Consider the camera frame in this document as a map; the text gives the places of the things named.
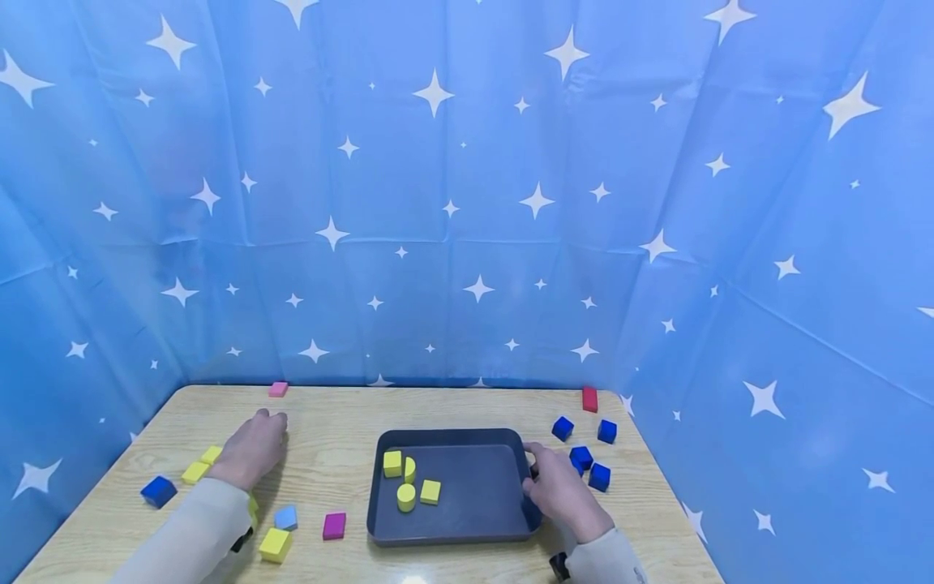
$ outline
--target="pink block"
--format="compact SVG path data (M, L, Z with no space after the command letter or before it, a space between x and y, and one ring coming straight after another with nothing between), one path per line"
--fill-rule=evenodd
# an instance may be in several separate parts
M324 533L321 536L325 540L344 539L344 526L347 524L347 513L328 513L324 517Z
M285 381L277 381L269 388L269 397L282 397L289 390L289 384Z

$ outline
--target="star-patterned fabric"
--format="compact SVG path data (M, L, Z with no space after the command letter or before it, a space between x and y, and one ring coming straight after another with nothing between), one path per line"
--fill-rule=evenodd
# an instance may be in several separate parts
M605 388L729 584L928 582L932 24L0 3L0 581L175 389L287 379Z

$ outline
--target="right hand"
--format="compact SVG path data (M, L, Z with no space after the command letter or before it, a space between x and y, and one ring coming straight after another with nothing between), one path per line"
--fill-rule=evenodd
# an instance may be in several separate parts
M522 481L522 490L547 517L566 524L577 542L586 544L615 526L613 518L600 507L581 480L566 454L547 449L538 442L523 444L535 457L538 478Z

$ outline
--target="red block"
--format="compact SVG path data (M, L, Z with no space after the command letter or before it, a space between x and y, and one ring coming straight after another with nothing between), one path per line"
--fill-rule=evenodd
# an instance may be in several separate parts
M589 385L584 386L582 398L584 402L585 411L593 412L596 414L597 413L597 390L593 389Z

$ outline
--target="magenta block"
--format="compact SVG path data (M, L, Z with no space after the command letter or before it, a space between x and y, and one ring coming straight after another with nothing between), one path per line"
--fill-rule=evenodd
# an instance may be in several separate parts
M347 524L347 513L329 513L324 517L324 540L344 539L344 526Z

